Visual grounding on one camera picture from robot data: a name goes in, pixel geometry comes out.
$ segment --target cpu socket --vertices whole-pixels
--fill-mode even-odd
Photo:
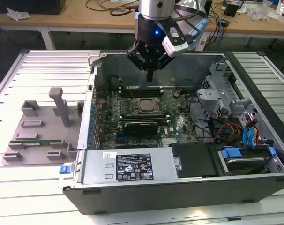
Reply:
[[[135,114],[163,114],[160,110],[159,101],[156,97],[135,98]]]

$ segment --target power supply label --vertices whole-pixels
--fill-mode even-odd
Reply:
[[[116,180],[153,180],[150,154],[117,155]]]

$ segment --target motherboard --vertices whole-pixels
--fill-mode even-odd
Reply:
[[[100,149],[168,147],[196,142],[186,95],[174,88],[97,90]]]

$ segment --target circuit board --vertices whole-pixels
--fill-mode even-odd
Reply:
[[[164,88],[161,97],[152,98],[158,107],[155,113],[168,114],[168,122],[163,125],[159,123],[155,135],[128,137],[119,129],[123,123],[120,115],[135,115],[138,113],[135,102],[144,99],[121,97],[117,91],[98,92],[99,124],[104,127],[104,132],[100,136],[101,149],[163,147],[162,139],[165,138],[175,138],[180,143],[196,142],[197,134],[186,113],[188,102],[184,95],[174,97],[173,93],[174,88]]]

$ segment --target blue latch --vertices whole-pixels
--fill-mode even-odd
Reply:
[[[221,151],[223,158],[238,158],[242,157],[239,148],[226,148]]]
[[[252,127],[251,128],[245,127],[244,132],[243,132],[243,143],[247,144],[252,149],[255,148],[253,144],[254,133],[255,133],[255,130]]]
[[[59,174],[68,174],[71,173],[71,166],[70,165],[61,165]]]
[[[277,154],[277,152],[275,151],[275,149],[273,147],[269,147],[269,151],[271,153],[271,155],[275,156]]]

